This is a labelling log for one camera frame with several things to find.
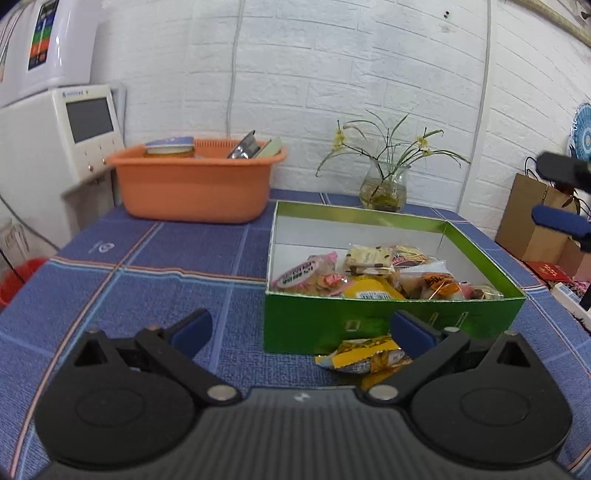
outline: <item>blue fan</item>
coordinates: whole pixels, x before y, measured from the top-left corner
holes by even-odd
[[[573,119],[569,154],[579,160],[591,160],[591,103],[581,103]]]

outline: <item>white appliance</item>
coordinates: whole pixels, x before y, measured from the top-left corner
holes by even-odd
[[[0,132],[0,194],[53,243],[63,247],[113,208],[104,162],[124,145],[109,86],[58,88],[4,107]],[[54,254],[28,239],[32,257]]]
[[[100,0],[35,0],[8,15],[0,55],[0,107],[90,81]]]

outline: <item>barcode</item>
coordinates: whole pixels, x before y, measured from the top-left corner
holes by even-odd
[[[384,291],[360,291],[357,298],[361,300],[392,300],[392,297]]]

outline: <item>glass vase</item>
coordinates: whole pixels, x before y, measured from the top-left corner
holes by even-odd
[[[409,169],[386,161],[371,162],[359,189],[359,200],[363,206],[383,212],[399,212],[404,208]]]

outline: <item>yellow flower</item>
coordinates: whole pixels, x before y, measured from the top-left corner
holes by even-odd
[[[335,138],[333,140],[333,151],[336,152],[337,150],[343,148],[343,143],[345,143],[345,140],[345,132],[343,132],[343,129],[337,128]]]
[[[425,137],[417,137],[417,145],[421,150],[424,150],[429,145],[429,142]]]

